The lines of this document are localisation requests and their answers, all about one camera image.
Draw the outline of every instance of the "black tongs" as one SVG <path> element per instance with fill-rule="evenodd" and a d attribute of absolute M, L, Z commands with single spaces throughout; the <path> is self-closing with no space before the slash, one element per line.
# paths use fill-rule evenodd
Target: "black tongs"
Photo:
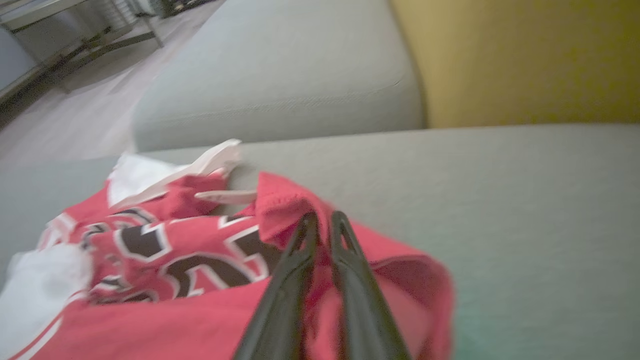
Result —
<path fill-rule="evenodd" d="M 302 312 L 311 286 L 317 216 L 306 214 L 287 245 L 255 310 L 234 360 L 302 360 Z M 387 302 L 373 277 L 347 216 L 332 215 L 333 282 L 344 304 L 345 360 L 410 360 Z"/>

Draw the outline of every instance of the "light wood floor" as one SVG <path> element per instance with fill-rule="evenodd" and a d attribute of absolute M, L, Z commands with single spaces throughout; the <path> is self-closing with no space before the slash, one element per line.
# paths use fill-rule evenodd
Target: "light wood floor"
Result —
<path fill-rule="evenodd" d="M 131 115 L 136 103 L 223 2 L 152 19 L 162 49 L 147 40 L 108 53 L 65 78 L 70 94 L 43 81 L 1 105 L 0 171 L 134 151 Z"/>

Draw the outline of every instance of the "gray upholstery fabric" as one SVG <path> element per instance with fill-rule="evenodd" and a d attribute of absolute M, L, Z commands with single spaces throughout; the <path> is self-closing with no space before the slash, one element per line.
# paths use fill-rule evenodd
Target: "gray upholstery fabric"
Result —
<path fill-rule="evenodd" d="M 204 149 L 153 156 L 189 162 Z M 640 126 L 447 129 L 256 143 L 234 189 L 283 174 L 441 259 L 456 359 L 638 359 Z M 98 190 L 115 159 L 0 176 L 2 256 Z"/>
<path fill-rule="evenodd" d="M 154 81 L 134 135 L 139 151 L 154 151 L 423 123 L 386 0 L 233 0 Z"/>

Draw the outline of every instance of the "white table top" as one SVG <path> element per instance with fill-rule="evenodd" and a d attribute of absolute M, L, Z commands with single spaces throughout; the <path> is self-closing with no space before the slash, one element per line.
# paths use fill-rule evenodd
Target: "white table top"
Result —
<path fill-rule="evenodd" d="M 0 15 L 0 23 L 9 30 L 17 30 L 69 9 L 86 0 L 33 0 L 6 14 Z"/>

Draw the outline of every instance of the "yellow cushion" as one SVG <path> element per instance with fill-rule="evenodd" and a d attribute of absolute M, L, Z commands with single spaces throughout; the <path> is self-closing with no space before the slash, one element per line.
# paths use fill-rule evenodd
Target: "yellow cushion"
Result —
<path fill-rule="evenodd" d="M 391 0 L 431 127 L 640 120 L 638 0 Z"/>

